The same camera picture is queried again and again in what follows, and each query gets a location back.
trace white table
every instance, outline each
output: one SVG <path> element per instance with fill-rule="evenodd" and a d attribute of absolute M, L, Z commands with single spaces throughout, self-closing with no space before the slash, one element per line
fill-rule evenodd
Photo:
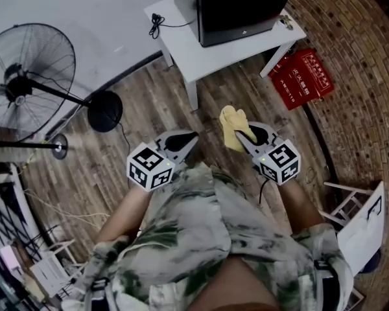
<path fill-rule="evenodd" d="M 153 13 L 163 16 L 166 25 L 186 23 L 173 0 L 162 0 L 146 7 L 144 11 L 150 20 Z M 285 10 L 281 15 L 288 15 L 292 19 Z M 158 42 L 167 65 L 172 66 L 174 60 L 179 67 L 190 105 L 193 109 L 198 109 L 197 80 L 233 63 L 279 46 L 259 73 L 261 77 L 265 77 L 297 40 L 306 37 L 294 20 L 290 23 L 294 27 L 293 30 L 288 30 L 284 24 L 277 21 L 271 31 L 206 48 L 198 42 L 189 25 L 180 28 L 160 27 Z"/>
<path fill-rule="evenodd" d="M 363 269 L 382 245 L 384 201 L 382 181 L 358 213 L 337 234 L 338 246 L 353 275 Z"/>

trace black pole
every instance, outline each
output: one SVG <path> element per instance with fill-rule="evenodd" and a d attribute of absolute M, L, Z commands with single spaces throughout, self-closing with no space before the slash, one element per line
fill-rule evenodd
<path fill-rule="evenodd" d="M 89 102 L 86 102 L 85 100 L 77 99 L 77 98 L 72 97 L 72 96 L 70 96 L 70 95 L 66 95 L 65 93 L 60 92 L 60 91 L 55 90 L 55 89 L 52 89 L 52 88 L 49 87 L 49 86 L 45 86 L 45 85 L 43 85 L 43 84 L 40 84 L 40 83 L 38 83 L 38 82 L 35 81 L 35 80 L 29 79 L 29 85 L 30 85 L 31 87 L 36 88 L 36 89 L 42 90 L 43 92 L 50 93 L 51 95 L 54 95 L 54 96 L 56 96 L 56 97 L 60 97 L 60 98 L 69 100 L 69 101 L 71 101 L 71 102 L 74 102 L 74 103 L 76 103 L 76 104 L 80 104 L 80 105 L 82 105 L 82 106 L 89 107 Z"/>
<path fill-rule="evenodd" d="M 17 143 L 17 142 L 4 142 L 0 141 L 0 148 L 55 148 L 61 150 L 67 150 L 66 145 L 58 144 L 42 144 L 42 143 Z"/>
<path fill-rule="evenodd" d="M 323 152 L 323 155 L 325 158 L 325 163 L 326 163 L 327 168 L 329 169 L 329 173 L 330 173 L 329 182 L 339 184 L 335 164 L 333 163 L 333 159 L 331 158 L 329 148 L 327 147 L 327 144 L 325 143 L 323 134 L 318 127 L 317 121 L 314 118 L 314 115 L 312 114 L 311 109 L 308 106 L 308 104 L 303 104 L 303 109 L 304 109 L 304 113 L 306 114 L 306 116 L 310 122 L 311 128 L 312 128 L 312 130 L 313 130 L 313 132 L 318 140 L 318 144 L 320 145 L 320 148 L 322 149 L 322 152 Z M 333 188 L 333 192 L 335 194 L 337 204 L 342 203 L 343 202 L 342 192 L 340 190 L 338 190 L 337 188 Z"/>

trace brick wall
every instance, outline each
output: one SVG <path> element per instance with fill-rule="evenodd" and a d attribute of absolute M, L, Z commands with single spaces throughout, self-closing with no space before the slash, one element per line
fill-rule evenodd
<path fill-rule="evenodd" d="M 317 49 L 336 90 L 311 110 L 341 183 L 386 185 L 381 267 L 359 275 L 363 310 L 389 300 L 389 18 L 375 0 L 289 0 L 287 10 L 307 33 L 299 47 Z"/>

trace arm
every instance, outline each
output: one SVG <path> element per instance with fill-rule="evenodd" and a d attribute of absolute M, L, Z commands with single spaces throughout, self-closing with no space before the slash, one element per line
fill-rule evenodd
<path fill-rule="evenodd" d="M 133 240 L 144 219 L 151 195 L 141 187 L 132 187 L 99 231 L 96 243 L 115 240 L 124 234 Z"/>
<path fill-rule="evenodd" d="M 293 233 L 322 224 L 323 217 L 295 179 L 278 186 Z"/>

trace camouflage shirt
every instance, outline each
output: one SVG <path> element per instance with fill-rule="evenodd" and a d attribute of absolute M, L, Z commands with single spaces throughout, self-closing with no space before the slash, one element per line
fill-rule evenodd
<path fill-rule="evenodd" d="M 324 260 L 340 283 L 337 310 L 346 306 L 353 276 L 333 227 L 284 235 L 231 178 L 205 164 L 183 169 L 157 190 L 146 220 L 133 243 L 122 236 L 95 246 L 63 309 L 85 309 L 92 282 L 107 277 L 112 310 L 185 310 L 229 254 L 242 257 L 282 311 L 322 309 L 314 261 Z"/>

